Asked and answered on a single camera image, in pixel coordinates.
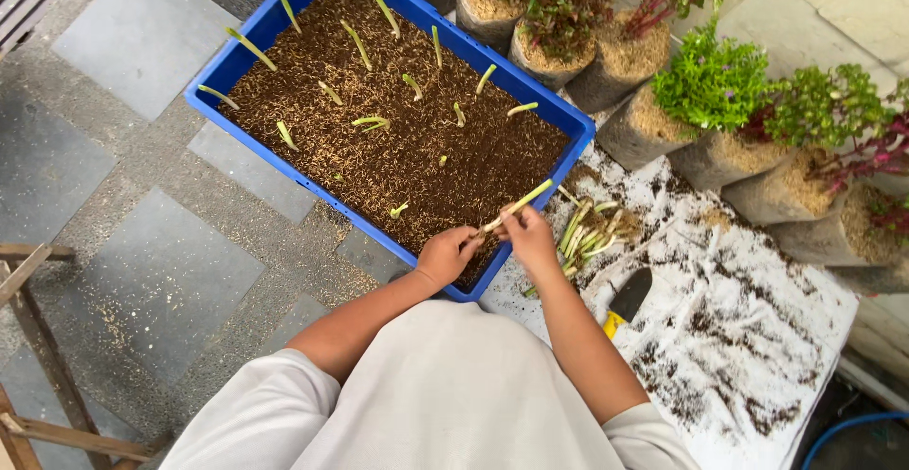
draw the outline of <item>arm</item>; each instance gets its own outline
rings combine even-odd
[[[473,227],[464,226],[434,236],[424,245],[413,272],[337,307],[294,336],[286,347],[302,352],[338,383],[344,383],[386,323],[458,278],[483,243],[482,238],[471,238],[476,233]]]
[[[649,402],[637,376],[562,274],[549,223],[529,206],[517,216],[506,211],[501,215],[503,225],[496,233],[512,242],[515,256],[536,285],[555,359],[597,422],[602,425]]]

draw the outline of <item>concrete floor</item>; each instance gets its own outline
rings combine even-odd
[[[110,3],[96,1],[96,8]],[[214,14],[221,10],[215,7],[199,17],[242,21],[261,2],[214,1],[223,14]],[[131,108],[127,102],[141,104],[141,89],[159,71],[143,75],[126,65],[140,60],[141,46],[153,48],[158,36],[142,39],[138,48],[124,44],[103,64],[107,70],[93,70],[91,53],[72,48],[78,24],[60,39],[92,2],[60,1],[0,63],[3,115],[16,119],[0,127],[0,144],[12,149],[9,142],[16,142],[19,157],[33,152],[37,163],[28,177],[0,181],[0,215],[6,216],[0,239],[39,238],[76,249],[73,265],[41,268],[31,281],[33,293],[80,389],[99,411],[107,410],[108,432],[148,440],[165,429],[178,431],[242,364],[282,346],[403,263],[359,232],[347,238],[350,223],[296,184],[264,187],[275,171],[216,133],[203,138],[205,119],[181,92],[156,117]],[[148,7],[133,9],[140,23],[156,17],[143,13]],[[113,23],[103,17],[91,23],[98,39],[120,38],[122,29],[108,29]],[[70,47],[54,47],[58,40]],[[207,55],[197,67],[214,49],[202,51]],[[111,71],[119,66],[125,79]],[[104,81],[127,81],[139,90],[108,89],[93,79],[105,74],[114,79]],[[57,133],[35,136],[51,130]],[[0,152],[0,170],[4,164],[18,170],[16,159]],[[63,186],[65,180],[74,186]],[[53,216],[46,221],[35,213]],[[8,311],[0,310],[0,379],[12,383],[24,375],[21,369],[40,377],[40,369],[27,365],[30,348]],[[23,412],[39,417],[55,407],[28,386],[19,389],[14,406]],[[39,457],[46,468],[58,467],[50,462],[62,456],[48,450],[39,448]],[[79,464],[67,468],[87,467],[74,461]]]

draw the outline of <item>blue plastic crate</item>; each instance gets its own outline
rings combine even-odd
[[[300,11],[312,0],[288,0],[294,11]],[[585,145],[594,137],[596,128],[594,122],[575,109],[571,104],[566,103],[563,99],[554,93],[543,88],[539,82],[528,76],[526,73],[512,65],[500,54],[482,44],[479,44],[473,38],[467,36],[464,32],[449,23],[444,17],[439,15],[438,11],[429,3],[423,0],[385,0],[394,11],[401,14],[411,23],[424,30],[427,34],[431,33],[432,26],[435,24],[439,31],[439,41],[443,46],[448,47],[454,54],[462,60],[469,63],[470,66],[479,71],[481,74],[486,71],[490,64],[494,63],[498,68],[493,72],[490,81],[496,86],[510,93],[518,103],[526,104],[538,102],[539,107],[535,113],[541,118],[559,128],[563,133],[571,137],[571,142],[565,146],[558,161],[555,163],[549,177],[558,185],[564,179],[565,174],[571,169],[574,161],[581,155]],[[275,43],[277,35],[290,26],[290,21],[280,0],[266,0],[261,7],[249,18],[240,33],[245,35],[259,49],[266,50]],[[344,213],[350,221],[366,232],[376,241],[381,243],[385,248],[391,250],[395,255],[403,259],[410,266],[416,266],[416,256],[403,248],[400,244],[394,242],[387,234],[373,226],[368,220],[365,220],[356,211],[347,207],[333,195],[328,193],[324,188],[308,177],[294,169],[288,162],[278,157],[274,152],[268,150],[264,145],[255,140],[252,136],[237,127],[222,116],[215,108],[218,99],[210,93],[200,92],[199,84],[204,84],[214,88],[218,92],[229,92],[233,85],[239,80],[253,63],[256,62],[256,56],[250,53],[246,48],[240,45],[236,40],[231,39],[218,53],[216,57],[199,73],[199,75],[189,83],[184,93],[187,101],[195,106],[202,115],[206,116],[215,124],[221,126],[225,131],[231,133],[234,138],[252,149],[255,153],[262,156],[267,162],[270,162],[275,168],[282,173],[306,187],[316,195],[319,195],[329,204]],[[542,209],[549,197],[553,194],[554,186],[545,193],[537,197],[532,206]],[[492,258],[489,260],[482,273],[478,274],[467,287],[449,285],[446,292],[451,297],[460,302],[472,302],[479,299],[480,295],[486,289],[493,277],[502,264],[505,263],[508,255],[511,254],[511,244],[500,244],[496,248]]]

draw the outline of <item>sleeve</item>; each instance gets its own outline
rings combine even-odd
[[[629,408],[603,424],[603,432],[628,470],[698,470],[676,430],[650,403]]]
[[[256,358],[196,414],[159,470],[290,468],[340,391],[335,378],[296,349]]]

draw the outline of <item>blue hose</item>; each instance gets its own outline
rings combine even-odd
[[[821,450],[821,446],[824,443],[827,443],[833,435],[843,431],[847,427],[857,426],[858,424],[864,424],[866,422],[875,422],[878,420],[900,420],[903,418],[909,418],[909,412],[885,412],[882,414],[870,414],[866,416],[850,418],[849,420],[844,420],[843,422],[837,424],[836,426],[831,427],[820,438],[814,442],[814,445],[811,446],[811,450],[808,451],[808,455],[804,457],[804,463],[802,463],[802,470],[808,470],[808,466],[811,464],[812,459],[817,455],[817,451]]]

